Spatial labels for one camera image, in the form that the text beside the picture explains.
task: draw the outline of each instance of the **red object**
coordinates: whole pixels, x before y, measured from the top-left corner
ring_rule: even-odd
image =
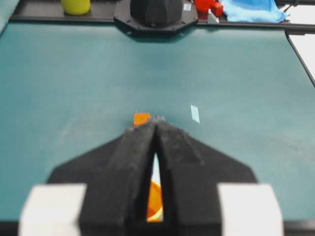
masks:
[[[212,4],[215,0],[195,0],[196,9],[199,12],[208,13]]]
[[[223,14],[223,5],[219,2],[215,2],[211,5],[211,11],[216,17],[219,17]]]

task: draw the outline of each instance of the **green mat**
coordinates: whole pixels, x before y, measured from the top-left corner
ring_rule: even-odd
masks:
[[[315,89],[281,30],[191,28],[161,39],[10,23],[0,67],[0,220],[18,219],[33,184],[122,134],[136,111],[250,165],[285,220],[315,218]]]

